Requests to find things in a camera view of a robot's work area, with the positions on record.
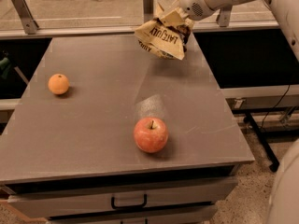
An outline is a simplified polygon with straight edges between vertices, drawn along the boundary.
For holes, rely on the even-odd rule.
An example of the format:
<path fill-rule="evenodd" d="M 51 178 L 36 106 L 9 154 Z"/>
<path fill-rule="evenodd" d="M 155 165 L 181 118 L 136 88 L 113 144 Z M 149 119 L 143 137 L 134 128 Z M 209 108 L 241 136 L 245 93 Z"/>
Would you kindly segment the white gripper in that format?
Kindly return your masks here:
<path fill-rule="evenodd" d="M 200 21 L 214 13 L 214 10 L 208 6 L 205 0 L 180 0 L 179 5 L 189 15 L 189 18 L 194 21 Z M 181 15 L 180 7 L 163 12 L 159 16 L 160 22 L 165 27 L 177 27 L 182 25 L 184 19 Z"/>

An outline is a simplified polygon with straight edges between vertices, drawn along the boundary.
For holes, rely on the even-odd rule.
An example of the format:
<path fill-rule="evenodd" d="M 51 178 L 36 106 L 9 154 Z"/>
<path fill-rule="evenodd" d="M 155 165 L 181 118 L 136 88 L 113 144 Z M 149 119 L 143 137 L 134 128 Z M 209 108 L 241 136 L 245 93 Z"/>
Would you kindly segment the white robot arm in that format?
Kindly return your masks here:
<path fill-rule="evenodd" d="M 172 7 L 193 21 L 211 16 L 216 10 L 252 0 L 175 0 Z M 299 0 L 264 0 L 299 59 Z M 299 140 L 287 150 L 278 167 L 265 224 L 299 224 Z"/>

